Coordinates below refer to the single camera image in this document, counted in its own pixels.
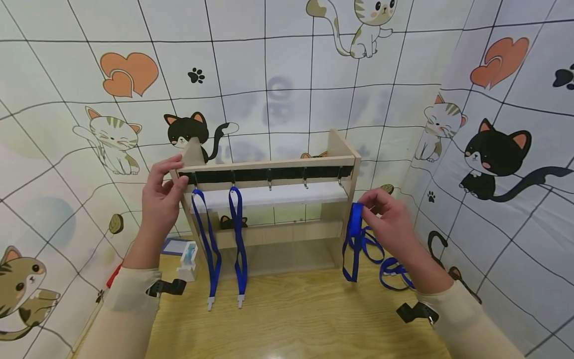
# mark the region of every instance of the cat wallpaper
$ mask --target cat wallpaper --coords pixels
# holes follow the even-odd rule
[[[76,352],[153,163],[323,157],[334,128],[355,200],[391,188],[525,356],[574,357],[570,0],[2,0],[0,24],[0,353]]]

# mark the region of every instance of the tangled blue lanyard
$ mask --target tangled blue lanyard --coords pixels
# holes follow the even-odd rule
[[[363,219],[361,217],[361,211],[363,210],[363,205],[360,203],[353,203],[351,207],[351,214],[349,216],[349,222],[347,224],[347,235],[345,237],[345,242],[343,243],[343,275],[347,279],[347,281],[357,282],[357,277],[359,274],[359,255],[361,250],[365,253],[367,258],[373,262],[374,264],[381,265],[381,269],[379,270],[379,281],[381,284],[390,290],[393,291],[405,291],[409,288],[414,289],[413,282],[406,276],[407,271],[402,264],[398,262],[397,259],[391,257],[385,259],[385,250],[379,244],[377,239],[373,237],[368,230],[371,230],[371,227],[362,227]],[[369,255],[369,251],[367,250],[367,245],[374,246],[378,248],[382,253],[381,259],[374,259]],[[353,272],[352,275],[345,269],[345,251],[347,250],[347,246],[351,247],[354,252],[353,258]],[[401,275],[403,280],[405,281],[407,287],[404,288],[395,288],[391,285],[388,285],[383,280],[385,275]]]
[[[237,211],[233,204],[231,194],[237,194]],[[235,186],[229,190],[229,209],[231,211],[231,219],[233,221],[233,229],[235,230],[235,243],[237,244],[237,255],[235,258],[235,273],[237,274],[237,286],[239,287],[239,295],[237,301],[239,308],[243,306],[245,299],[245,289],[247,288],[247,254],[245,253],[245,245],[243,243],[242,226],[243,226],[243,200],[241,192]],[[241,255],[241,266],[239,265],[239,255]]]
[[[205,214],[207,217],[207,229],[210,234],[211,246],[210,242],[207,240],[207,236],[205,235],[205,230],[203,229],[203,223],[201,222],[201,217],[199,212],[197,211],[197,206],[195,205],[195,196],[198,195],[199,198],[203,201],[203,205],[205,207]],[[203,241],[203,246],[205,248],[205,255],[207,256],[207,267],[210,272],[210,296],[207,299],[207,310],[211,311],[211,306],[215,302],[215,292],[217,291],[217,284],[219,281],[219,272],[221,272],[221,253],[219,253],[219,249],[217,248],[217,242],[215,241],[215,236],[213,232],[213,228],[211,226],[211,221],[209,215],[207,215],[207,204],[205,203],[205,196],[203,192],[198,190],[197,188],[193,190],[193,194],[191,196],[191,204],[193,205],[193,211],[195,212],[195,218],[197,219],[197,225],[199,227],[199,235],[201,236],[201,240]],[[216,261],[214,265],[214,258],[211,252],[215,253]]]

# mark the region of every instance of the orange heart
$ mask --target orange heart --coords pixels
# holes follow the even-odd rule
[[[493,88],[497,83],[518,70],[526,57],[529,44],[530,41],[526,37],[519,38],[515,43],[512,43],[512,38],[505,37],[490,46],[489,52],[494,51],[498,53],[498,56],[502,57],[502,66],[490,82],[490,88]]]
[[[140,96],[156,81],[159,74],[152,58],[139,52],[133,52],[127,57],[113,52],[105,53],[100,59],[100,65],[108,77],[113,77],[114,70],[122,70],[130,75],[134,92]]]
[[[493,43],[484,56],[486,66],[474,69],[471,81],[484,88],[490,84],[490,88],[493,88],[518,70],[526,57],[529,44],[526,37],[519,38],[515,43],[511,37]]]
[[[497,75],[501,67],[500,59],[494,59],[486,66],[479,66],[470,74],[470,81],[473,84],[486,88],[492,79]]]
[[[112,96],[131,97],[131,79],[127,74],[116,71],[111,79],[104,80],[104,90]]]

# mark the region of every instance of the cat tail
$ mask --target cat tail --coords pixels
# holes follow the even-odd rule
[[[96,150],[96,156],[100,160],[100,162],[105,166],[104,160],[104,151],[101,145],[99,145],[98,139],[91,133],[88,129],[82,126],[74,126],[72,127],[72,131],[80,137],[85,138],[88,140],[90,145]]]
[[[428,246],[429,246],[429,252],[430,252],[430,256],[435,260],[435,262],[437,262],[441,267],[443,267],[443,263],[440,261],[440,259],[438,259],[435,254],[432,252],[432,241],[435,237],[438,237],[440,239],[440,242],[442,243],[443,247],[448,247],[448,242],[447,240],[444,239],[443,235],[440,234],[437,231],[430,231],[429,233],[429,238],[428,238]]]
[[[18,340],[28,334],[34,327],[26,327],[18,331],[2,331],[0,330],[0,342],[9,342]]]
[[[493,196],[490,200],[495,202],[508,202],[514,197],[516,197],[520,192],[527,189],[530,186],[535,186],[536,184],[545,184],[546,176],[553,175],[557,177],[564,177],[574,172],[569,168],[563,167],[542,167],[535,171],[532,171],[526,177],[520,180],[516,186],[514,186],[507,193],[500,196]]]
[[[333,27],[333,37],[337,52],[343,56],[351,56],[351,53],[343,48],[341,44],[341,33],[339,32],[339,17],[335,5],[330,0],[309,0],[307,3],[307,13],[313,17],[323,17],[329,20]]]
[[[212,160],[215,157],[217,157],[217,153],[219,150],[219,140],[221,140],[221,138],[223,136],[225,136],[226,134],[237,132],[237,131],[239,131],[239,126],[237,125],[237,123],[228,122],[228,123],[222,123],[221,125],[219,125],[215,129],[213,152],[211,153],[211,156],[209,156],[207,158],[207,160],[209,161],[209,160]]]

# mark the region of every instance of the white foam bar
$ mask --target white foam bar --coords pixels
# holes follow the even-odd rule
[[[283,204],[310,204],[345,202],[347,193],[345,189],[335,182],[308,183],[306,189],[301,184],[286,184],[283,186],[239,188],[243,199],[243,208],[277,206]],[[229,190],[206,191],[205,202],[209,211],[229,209]],[[186,200],[191,202],[191,194],[186,194]],[[200,212],[205,212],[201,199],[195,203]]]

